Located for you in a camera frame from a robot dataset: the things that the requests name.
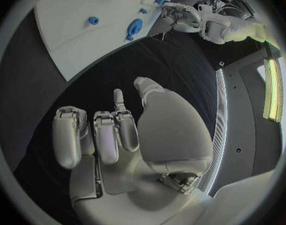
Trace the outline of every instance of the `white surface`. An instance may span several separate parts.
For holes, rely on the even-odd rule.
[[[286,65],[285,61],[282,57],[278,58],[278,62],[280,65],[281,77],[282,77],[282,87],[283,87],[283,107],[282,107],[282,117],[280,121],[281,126],[281,138],[282,138],[282,152],[284,152],[286,147]],[[257,69],[258,73],[265,81],[265,67],[260,66]]]
[[[154,0],[40,0],[36,22],[54,63],[68,81],[92,62],[129,43],[127,28],[142,19],[143,28],[133,36],[145,37],[160,15]],[[140,8],[148,14],[139,13]],[[99,18],[91,25],[88,18]]]

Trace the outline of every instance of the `blue valve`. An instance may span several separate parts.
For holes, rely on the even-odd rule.
[[[90,16],[88,19],[89,23],[92,25],[96,25],[99,22],[99,18],[96,16]]]
[[[143,21],[141,19],[135,19],[130,23],[130,25],[127,28],[127,36],[126,39],[129,41],[134,40],[133,35],[138,34],[143,26]]]
[[[144,9],[144,8],[141,8],[141,9],[139,10],[139,12],[142,13],[142,14],[147,14],[147,13],[148,13],[147,10]]]
[[[167,0],[155,0],[155,3],[159,4],[159,5],[163,5],[164,3],[168,2]]]

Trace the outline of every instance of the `robotic arm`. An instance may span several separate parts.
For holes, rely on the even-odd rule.
[[[198,10],[182,3],[166,2],[161,17],[174,30],[184,33],[199,33],[215,44],[242,41],[247,37],[278,47],[269,30],[261,22],[213,12],[213,6],[199,4]]]

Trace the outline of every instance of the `black fabric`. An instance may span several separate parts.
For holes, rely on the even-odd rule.
[[[136,77],[148,77],[177,92],[199,112],[214,136],[217,91],[214,68],[191,37],[169,32],[164,41],[145,38],[102,60],[78,78],[57,99],[35,130],[26,156],[15,176],[30,197],[63,224],[78,224],[69,200],[70,171],[55,161],[51,124],[61,106],[88,112],[113,110],[113,90],[123,91],[124,101],[135,121],[143,112],[133,86]]]

